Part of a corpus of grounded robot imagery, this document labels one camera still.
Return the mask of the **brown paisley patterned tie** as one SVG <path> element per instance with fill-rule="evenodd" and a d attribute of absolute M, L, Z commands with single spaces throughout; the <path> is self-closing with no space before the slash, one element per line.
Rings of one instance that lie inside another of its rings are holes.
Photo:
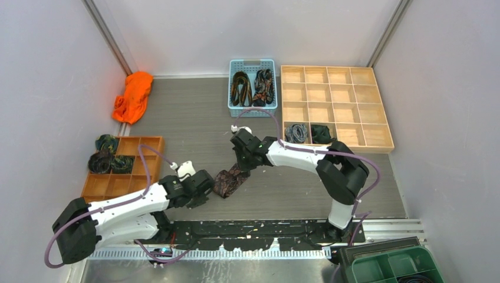
<path fill-rule="evenodd" d="M 235 163 L 229 170 L 220 171 L 215 177 L 213 192 L 223 199 L 230 197 L 249 177 L 250 172 L 244 172 Z"/>

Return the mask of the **light wooden compartment tray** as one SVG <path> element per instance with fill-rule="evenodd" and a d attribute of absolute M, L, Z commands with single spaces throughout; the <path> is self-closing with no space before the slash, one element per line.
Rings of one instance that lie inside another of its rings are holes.
<path fill-rule="evenodd" d="M 294 123 L 330 128 L 355 152 L 390 153 L 394 143 L 374 70 L 369 67 L 283 65 L 281 67 L 282 135 Z"/>

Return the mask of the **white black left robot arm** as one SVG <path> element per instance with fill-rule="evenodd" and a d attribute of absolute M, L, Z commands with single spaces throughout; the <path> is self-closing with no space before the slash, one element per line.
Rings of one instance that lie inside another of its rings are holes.
<path fill-rule="evenodd" d="M 62 264 L 127 241 L 167 242 L 173 228 L 165 210 L 202 205 L 215 186 L 213 177 L 195 170 L 190 161 L 172 168 L 175 175 L 127 195 L 90 203 L 82 197 L 72 200 L 52 225 L 50 244 L 57 244 Z"/>

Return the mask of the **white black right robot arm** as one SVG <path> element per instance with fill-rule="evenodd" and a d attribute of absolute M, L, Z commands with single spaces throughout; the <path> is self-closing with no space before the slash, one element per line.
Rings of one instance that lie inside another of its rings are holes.
<path fill-rule="evenodd" d="M 332 198 L 327 218 L 329 238 L 342 242 L 349 236 L 354 204 L 370 172 L 344 143 L 334 140 L 329 146 L 306 146 L 277 137 L 260 140 L 248 127 L 232 126 L 231 132 L 230 141 L 243 172 L 260 166 L 285 166 L 316 174 Z"/>

